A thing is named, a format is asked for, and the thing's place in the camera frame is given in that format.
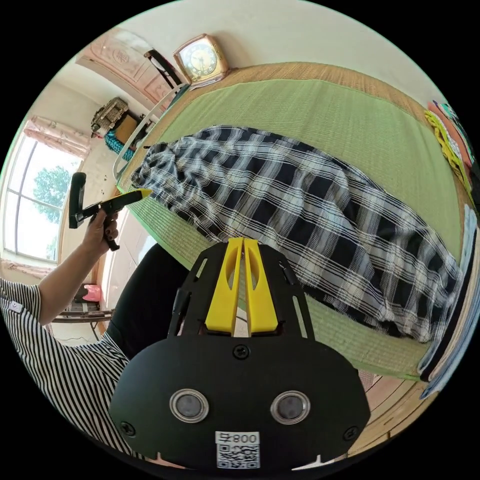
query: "yellow cloth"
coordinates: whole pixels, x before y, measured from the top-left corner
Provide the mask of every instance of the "yellow cloth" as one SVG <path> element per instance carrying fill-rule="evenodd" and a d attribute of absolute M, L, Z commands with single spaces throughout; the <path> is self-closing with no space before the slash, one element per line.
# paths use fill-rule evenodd
<path fill-rule="evenodd" d="M 437 116 L 430 110 L 425 110 L 425 118 L 427 119 L 428 123 L 433 127 L 435 137 L 441 146 L 441 152 L 443 153 L 443 156 L 448 160 L 448 163 L 450 164 L 453 172 L 460 180 L 463 188 L 465 188 L 472 205 L 475 205 L 471 193 L 472 187 L 470 185 L 467 173 L 465 172 L 464 163 L 452 150 L 449 142 L 449 137 L 443 123 L 439 121 Z"/>

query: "window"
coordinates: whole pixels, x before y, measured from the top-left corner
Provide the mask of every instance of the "window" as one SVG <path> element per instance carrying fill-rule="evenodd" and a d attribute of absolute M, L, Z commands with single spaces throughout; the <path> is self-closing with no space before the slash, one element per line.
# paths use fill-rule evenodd
<path fill-rule="evenodd" d="M 62 215 L 82 159 L 23 136 L 6 185 L 3 248 L 57 263 Z"/>

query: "screw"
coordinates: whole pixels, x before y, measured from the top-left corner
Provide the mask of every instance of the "screw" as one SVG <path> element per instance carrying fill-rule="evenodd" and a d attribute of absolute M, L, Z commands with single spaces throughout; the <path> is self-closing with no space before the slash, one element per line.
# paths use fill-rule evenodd
<path fill-rule="evenodd" d="M 127 436 L 127 437 L 134 437 L 135 436 L 135 429 L 133 428 L 132 425 L 127 423 L 126 421 L 123 421 L 120 424 L 120 430 Z"/>
<path fill-rule="evenodd" d="M 359 433 L 359 429 L 356 426 L 351 426 L 350 428 L 347 428 L 345 430 L 345 433 L 343 434 L 343 439 L 346 442 L 352 441 Z"/>
<path fill-rule="evenodd" d="M 245 360 L 250 355 L 250 350 L 246 345 L 237 345 L 233 349 L 233 356 L 237 360 Z"/>

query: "green tatami mat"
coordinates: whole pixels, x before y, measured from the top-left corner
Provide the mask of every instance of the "green tatami mat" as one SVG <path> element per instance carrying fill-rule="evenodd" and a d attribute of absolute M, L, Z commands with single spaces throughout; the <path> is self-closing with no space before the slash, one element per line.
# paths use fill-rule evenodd
<path fill-rule="evenodd" d="M 433 133 L 397 106 L 322 80 L 242 83 L 194 100 L 157 141 L 218 124 L 292 137 L 349 162 L 413 208 L 460 258 L 460 214 L 450 167 Z M 209 246 L 193 226 L 150 198 L 129 208 L 187 268 Z M 316 338 L 356 368 L 418 379 L 417 364 L 427 344 L 377 333 L 311 299 L 309 308 Z"/>

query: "clock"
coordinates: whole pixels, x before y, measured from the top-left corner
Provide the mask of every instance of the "clock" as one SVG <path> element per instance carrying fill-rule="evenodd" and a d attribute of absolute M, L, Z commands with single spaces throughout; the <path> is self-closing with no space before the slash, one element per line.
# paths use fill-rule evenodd
<path fill-rule="evenodd" d="M 173 58 L 191 83 L 191 89 L 218 82 L 230 72 L 217 41 L 206 33 L 184 43 L 173 53 Z"/>

